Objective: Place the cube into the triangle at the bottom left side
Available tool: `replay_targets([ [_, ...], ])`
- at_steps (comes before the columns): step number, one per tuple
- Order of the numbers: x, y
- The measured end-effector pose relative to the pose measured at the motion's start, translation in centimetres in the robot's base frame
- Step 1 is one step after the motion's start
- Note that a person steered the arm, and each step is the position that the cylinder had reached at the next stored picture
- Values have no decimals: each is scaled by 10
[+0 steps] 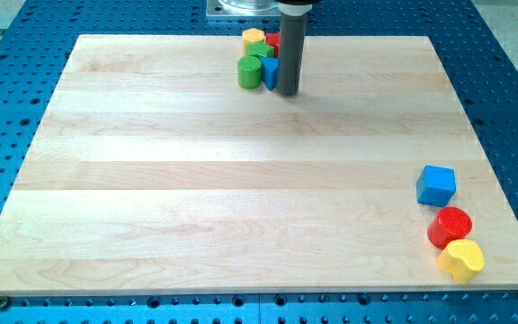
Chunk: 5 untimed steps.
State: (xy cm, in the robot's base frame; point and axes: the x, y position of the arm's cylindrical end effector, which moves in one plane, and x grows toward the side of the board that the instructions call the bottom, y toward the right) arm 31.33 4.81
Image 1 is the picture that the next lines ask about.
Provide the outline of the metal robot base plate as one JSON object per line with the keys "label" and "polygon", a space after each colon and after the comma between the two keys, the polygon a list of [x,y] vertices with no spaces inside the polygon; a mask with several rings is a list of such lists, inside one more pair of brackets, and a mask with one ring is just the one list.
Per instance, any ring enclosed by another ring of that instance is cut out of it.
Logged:
{"label": "metal robot base plate", "polygon": [[280,14],[275,0],[206,0],[206,15],[213,18],[267,17]]}

